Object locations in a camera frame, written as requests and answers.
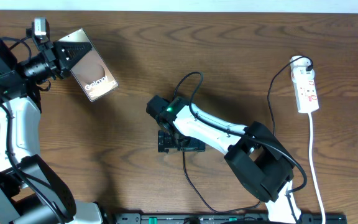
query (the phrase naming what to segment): silver metal part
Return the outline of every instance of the silver metal part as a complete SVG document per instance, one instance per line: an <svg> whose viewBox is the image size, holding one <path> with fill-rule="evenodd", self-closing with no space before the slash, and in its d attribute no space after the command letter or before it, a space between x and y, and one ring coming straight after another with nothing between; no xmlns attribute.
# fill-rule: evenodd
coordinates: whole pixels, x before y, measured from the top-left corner
<svg viewBox="0 0 358 224"><path fill-rule="evenodd" d="M34 19L34 34L40 40L49 40L49 23L46 18L36 17Z"/></svg>

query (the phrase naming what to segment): white power cord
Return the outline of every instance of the white power cord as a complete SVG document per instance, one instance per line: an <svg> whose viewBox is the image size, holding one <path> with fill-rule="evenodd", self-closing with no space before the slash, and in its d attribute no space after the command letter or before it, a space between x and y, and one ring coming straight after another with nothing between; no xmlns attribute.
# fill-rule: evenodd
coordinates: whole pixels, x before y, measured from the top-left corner
<svg viewBox="0 0 358 224"><path fill-rule="evenodd" d="M316 190L318 205L320 206L321 210L321 223L326 223L326 212L324 211L323 200L321 199L320 190L317 184L316 172L314 171L314 164L313 164L313 119L311 118L311 113L309 115L309 122L310 122L310 141L309 141L309 163L310 163L310 171L311 176L313 178L314 189Z"/></svg>

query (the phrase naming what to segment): white background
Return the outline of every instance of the white background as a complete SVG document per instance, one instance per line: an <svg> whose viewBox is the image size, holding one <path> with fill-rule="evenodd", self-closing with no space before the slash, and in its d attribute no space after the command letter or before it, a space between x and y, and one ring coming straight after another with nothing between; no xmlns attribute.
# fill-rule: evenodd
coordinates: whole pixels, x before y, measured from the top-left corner
<svg viewBox="0 0 358 224"><path fill-rule="evenodd" d="M0 0L0 9L358 13L358 0Z"/></svg>

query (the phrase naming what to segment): wood grain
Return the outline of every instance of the wood grain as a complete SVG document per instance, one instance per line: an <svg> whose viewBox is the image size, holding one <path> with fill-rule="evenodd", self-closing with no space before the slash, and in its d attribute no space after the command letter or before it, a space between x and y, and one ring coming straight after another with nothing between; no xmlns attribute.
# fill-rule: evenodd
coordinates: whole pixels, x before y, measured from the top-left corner
<svg viewBox="0 0 358 224"><path fill-rule="evenodd" d="M181 154L157 153L158 126L146 103L156 94L170 98L184 75L199 70L198 106L233 123L270 127L270 80L291 56L304 54L314 60L321 108L313 113L314 160L324 206L358 223L358 15L0 11L0 36L23 37L39 16L48 19L53 40L85 28L120 83L94 103L74 78L54 81L42 94L42 157L75 198L97 200L111 212L209 212L185 180ZM14 53L26 57L24 48ZM308 118L296 111L288 74L272 91L277 137L309 177L296 193L298 206L318 213ZM185 82L180 93L189 96L196 82ZM218 151L188 153L187 161L215 209L257 202Z"/></svg>

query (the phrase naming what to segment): wooden table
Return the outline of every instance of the wooden table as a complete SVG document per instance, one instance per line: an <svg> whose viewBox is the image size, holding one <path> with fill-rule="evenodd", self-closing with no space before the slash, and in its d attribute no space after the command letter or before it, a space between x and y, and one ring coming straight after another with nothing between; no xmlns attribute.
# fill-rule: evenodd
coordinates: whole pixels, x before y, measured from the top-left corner
<svg viewBox="0 0 358 224"><path fill-rule="evenodd" d="M0 11L0 36L23 37L39 16L48 19L52 40L83 27L120 83L94 103L72 77L42 93L41 154L76 199L97 200L111 212L209 212L185 180L181 154L157 152L158 126L146 103L156 94L170 98L180 79L198 70L204 72L199 107L233 123L271 127L269 83L302 54L315 64L314 159L324 206L358 223L358 15ZM19 60L27 56L23 47L13 52ZM180 93L190 97L197 82L189 79ZM309 178L296 202L319 213L308 117L296 110L289 69L276 79L271 101L277 137ZM209 147L188 153L187 161L194 184L216 210L257 202L220 152ZM298 171L294 181L302 181Z"/></svg>

